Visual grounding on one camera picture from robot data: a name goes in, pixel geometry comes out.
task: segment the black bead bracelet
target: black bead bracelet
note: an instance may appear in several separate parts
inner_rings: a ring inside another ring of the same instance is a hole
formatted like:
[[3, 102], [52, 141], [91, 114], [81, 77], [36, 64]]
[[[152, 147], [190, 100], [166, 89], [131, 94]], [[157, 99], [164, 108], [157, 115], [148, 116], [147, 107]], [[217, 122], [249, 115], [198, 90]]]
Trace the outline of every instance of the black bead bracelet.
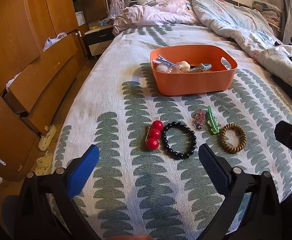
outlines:
[[[166, 136], [166, 132], [170, 129], [170, 128], [177, 128], [179, 130], [181, 130], [183, 133], [188, 133], [188, 135], [191, 138], [191, 143], [190, 143], [190, 148], [189, 151], [186, 152], [185, 154], [182, 153], [178, 153], [175, 152], [172, 148], [170, 148], [169, 144], [168, 144], [168, 140], [167, 140], [167, 136]], [[162, 142], [163, 142], [163, 148], [165, 151], [167, 151], [167, 153], [172, 156], [172, 158], [174, 159], [188, 159], [191, 155], [194, 154], [194, 150], [196, 148], [196, 136], [195, 136], [195, 132], [191, 131], [189, 127], [187, 127], [185, 124], [182, 124], [181, 122], [172, 122], [172, 123], [168, 123], [167, 125], [165, 125], [164, 129], [161, 131], [161, 138], [162, 138]]]

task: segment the finger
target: finger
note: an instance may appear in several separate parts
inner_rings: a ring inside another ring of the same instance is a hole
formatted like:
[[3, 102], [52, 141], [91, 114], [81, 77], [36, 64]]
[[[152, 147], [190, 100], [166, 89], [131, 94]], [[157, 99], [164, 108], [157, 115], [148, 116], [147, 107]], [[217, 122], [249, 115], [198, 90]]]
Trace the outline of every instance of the finger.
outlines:
[[107, 240], [153, 240], [151, 236], [137, 235], [137, 236], [113, 236]]

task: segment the nightstand drawer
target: nightstand drawer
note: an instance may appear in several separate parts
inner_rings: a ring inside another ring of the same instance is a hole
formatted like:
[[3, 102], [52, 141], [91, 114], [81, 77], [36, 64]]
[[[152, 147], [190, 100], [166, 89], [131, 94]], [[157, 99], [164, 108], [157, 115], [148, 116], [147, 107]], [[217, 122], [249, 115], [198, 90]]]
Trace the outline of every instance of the nightstand drawer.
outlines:
[[112, 43], [113, 41], [104, 41], [101, 43], [89, 45], [89, 49], [91, 52], [92, 56], [100, 55], [103, 54], [104, 51], [108, 48], [108, 46]]
[[112, 41], [114, 38], [113, 28], [107, 28], [100, 30], [99, 32], [86, 34], [86, 41], [88, 45], [93, 45], [104, 41]]

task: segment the star print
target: star print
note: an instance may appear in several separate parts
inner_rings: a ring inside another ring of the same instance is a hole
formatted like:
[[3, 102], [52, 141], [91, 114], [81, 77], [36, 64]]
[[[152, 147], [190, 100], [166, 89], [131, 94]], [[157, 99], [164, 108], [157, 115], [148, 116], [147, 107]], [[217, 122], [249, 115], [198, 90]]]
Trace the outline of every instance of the star print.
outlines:
[[289, 83], [292, 83], [292, 77], [291, 76], [288, 76], [287, 80], [288, 80]]

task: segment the wooden floor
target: wooden floor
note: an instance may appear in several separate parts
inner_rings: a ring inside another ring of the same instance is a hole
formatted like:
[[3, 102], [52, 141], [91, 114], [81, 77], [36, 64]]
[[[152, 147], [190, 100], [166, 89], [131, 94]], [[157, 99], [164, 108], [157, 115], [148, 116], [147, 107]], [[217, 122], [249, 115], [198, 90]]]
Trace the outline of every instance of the wooden floor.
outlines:
[[[78, 94], [82, 84], [86, 80], [87, 76], [89, 75], [90, 71], [94, 67], [96, 63], [96, 60], [90, 60], [87, 62], [87, 64], [82, 68], [82, 70], [79, 72], [78, 76], [76, 77], [75, 81], [73, 82], [72, 86], [68, 90], [66, 96], [64, 97], [62, 103], [60, 104], [56, 115], [52, 121], [52, 124], [54, 124], [57, 127], [57, 133], [54, 136], [51, 144], [49, 145], [48, 152], [54, 153], [57, 141], [60, 135], [60, 131], [62, 129], [62, 126], [64, 124], [64, 121], [67, 117], [67, 114], [70, 110], [71, 105], [73, 104], [73, 101]], [[34, 171], [36, 168], [36, 165], [32, 167], [32, 171]], [[1, 218], [1, 204], [3, 199], [8, 195], [19, 195], [19, 192], [21, 190], [23, 181], [20, 182], [6, 182], [5, 185], [0, 185], [0, 224], [5, 229], [2, 218]]]

